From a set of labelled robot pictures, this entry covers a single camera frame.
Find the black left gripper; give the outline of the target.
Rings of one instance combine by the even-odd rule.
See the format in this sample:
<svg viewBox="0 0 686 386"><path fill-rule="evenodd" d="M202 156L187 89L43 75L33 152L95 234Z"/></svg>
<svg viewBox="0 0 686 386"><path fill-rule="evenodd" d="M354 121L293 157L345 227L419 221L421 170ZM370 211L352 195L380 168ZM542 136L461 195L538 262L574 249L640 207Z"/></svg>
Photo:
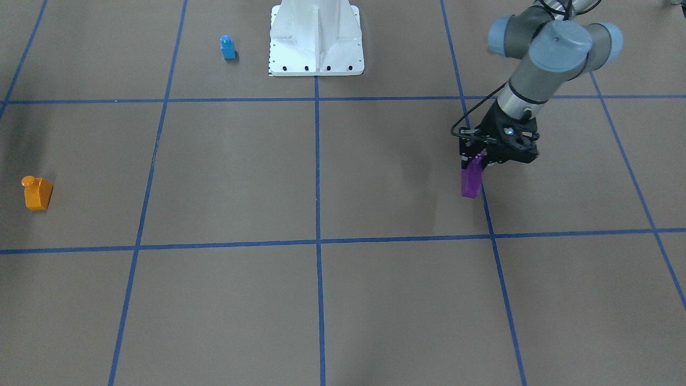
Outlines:
<svg viewBox="0 0 686 386"><path fill-rule="evenodd" d="M511 118L499 106L493 102L482 122L477 126L477 137L485 141L474 141L476 152L480 154L480 167L482 169L496 163L516 161L530 164L538 158L539 151L537 141L537 119L525 114L529 120ZM471 144L460 144L461 169L467 169L474 159L474 150Z"/></svg>

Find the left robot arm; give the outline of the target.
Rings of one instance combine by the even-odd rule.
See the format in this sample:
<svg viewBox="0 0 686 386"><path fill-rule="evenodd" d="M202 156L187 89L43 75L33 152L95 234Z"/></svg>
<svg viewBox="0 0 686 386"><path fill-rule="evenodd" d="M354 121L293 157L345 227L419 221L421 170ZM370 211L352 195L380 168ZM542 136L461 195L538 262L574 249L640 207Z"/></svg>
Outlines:
<svg viewBox="0 0 686 386"><path fill-rule="evenodd" d="M532 163L538 155L537 116L566 83L614 61L624 34L610 23L581 25L575 17L593 1L536 1L518 15L502 16L488 31L488 49L519 64L475 129L451 127L460 140L461 168L484 169L507 161Z"/></svg>

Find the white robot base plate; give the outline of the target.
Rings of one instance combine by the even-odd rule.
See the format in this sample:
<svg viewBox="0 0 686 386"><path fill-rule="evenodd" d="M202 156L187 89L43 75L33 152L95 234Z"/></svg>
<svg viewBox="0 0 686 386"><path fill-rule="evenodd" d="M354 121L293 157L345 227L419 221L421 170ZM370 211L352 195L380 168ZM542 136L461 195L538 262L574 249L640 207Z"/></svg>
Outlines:
<svg viewBox="0 0 686 386"><path fill-rule="evenodd" d="M315 36L305 44L299 44L294 39L270 39L270 76L357 76L363 74L364 68L362 39L337 39L330 46L320 36Z"/></svg>

